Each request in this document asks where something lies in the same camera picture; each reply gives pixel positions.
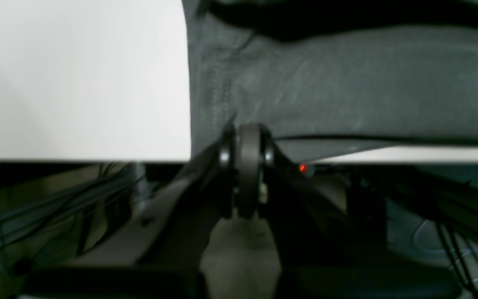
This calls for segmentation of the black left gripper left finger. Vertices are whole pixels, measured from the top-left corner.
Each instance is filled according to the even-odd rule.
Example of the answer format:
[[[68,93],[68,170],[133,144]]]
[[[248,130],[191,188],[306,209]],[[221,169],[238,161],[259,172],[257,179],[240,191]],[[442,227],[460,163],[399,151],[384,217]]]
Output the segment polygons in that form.
[[[30,274],[21,299],[204,299],[211,231],[233,215],[243,132],[228,125],[148,206],[103,243]]]

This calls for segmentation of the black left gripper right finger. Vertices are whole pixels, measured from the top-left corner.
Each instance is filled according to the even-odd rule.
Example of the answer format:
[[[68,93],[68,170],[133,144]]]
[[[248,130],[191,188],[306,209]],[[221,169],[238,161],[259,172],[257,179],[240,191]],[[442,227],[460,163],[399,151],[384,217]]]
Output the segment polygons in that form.
[[[451,272],[372,242],[277,148],[247,125],[247,217],[273,235],[281,272],[275,299],[456,299]]]

